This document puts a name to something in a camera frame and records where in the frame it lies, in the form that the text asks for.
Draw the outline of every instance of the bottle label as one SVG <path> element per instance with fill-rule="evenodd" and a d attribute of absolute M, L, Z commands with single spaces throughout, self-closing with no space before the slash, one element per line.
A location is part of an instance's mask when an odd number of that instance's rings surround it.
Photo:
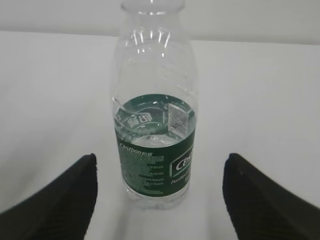
<path fill-rule="evenodd" d="M 164 197 L 183 189 L 190 179 L 195 130 L 166 147 L 143 147 L 117 134 L 122 177 L 139 194 Z"/>

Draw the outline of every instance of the bottle neck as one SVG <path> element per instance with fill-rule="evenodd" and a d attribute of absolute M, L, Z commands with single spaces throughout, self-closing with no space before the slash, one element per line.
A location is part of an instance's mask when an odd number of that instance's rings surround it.
<path fill-rule="evenodd" d="M 164 15 L 180 12 L 185 0 L 125 0 L 121 8 L 128 13 L 141 15 Z"/>
<path fill-rule="evenodd" d="M 141 13 L 128 13 L 127 23 L 136 28 L 152 30 L 157 28 L 177 29 L 180 28 L 180 18 L 178 13 L 165 13 L 160 15 L 149 15 Z"/>

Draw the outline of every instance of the cestbon logo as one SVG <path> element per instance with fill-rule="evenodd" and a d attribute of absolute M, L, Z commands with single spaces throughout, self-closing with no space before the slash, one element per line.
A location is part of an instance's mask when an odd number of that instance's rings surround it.
<path fill-rule="evenodd" d="M 193 146 L 170 164 L 170 177 L 175 177 L 183 172 L 192 160 Z"/>

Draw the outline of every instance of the plastic water bottle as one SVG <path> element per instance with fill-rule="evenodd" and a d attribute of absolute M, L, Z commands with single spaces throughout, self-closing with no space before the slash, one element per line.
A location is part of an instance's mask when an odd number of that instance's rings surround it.
<path fill-rule="evenodd" d="M 112 66 L 112 111 L 129 198 L 169 209 L 185 197 L 198 111 L 197 70 L 180 24 L 183 0 L 128 0 Z"/>

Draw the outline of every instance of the white surface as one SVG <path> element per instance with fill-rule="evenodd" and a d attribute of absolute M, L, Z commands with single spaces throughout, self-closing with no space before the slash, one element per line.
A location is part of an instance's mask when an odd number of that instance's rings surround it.
<path fill-rule="evenodd" d="M 110 114 L 115 41 L 0 32 L 0 211 L 90 153 L 99 194 L 88 240 L 235 240 L 222 195 L 232 152 L 320 207 L 320 46 L 194 41 L 200 114 L 189 196 L 170 211 L 138 211 L 124 200 Z"/>
<path fill-rule="evenodd" d="M 115 36 L 121 0 L 0 0 L 0 30 Z M 319 0 L 186 0 L 198 40 L 320 44 Z"/>

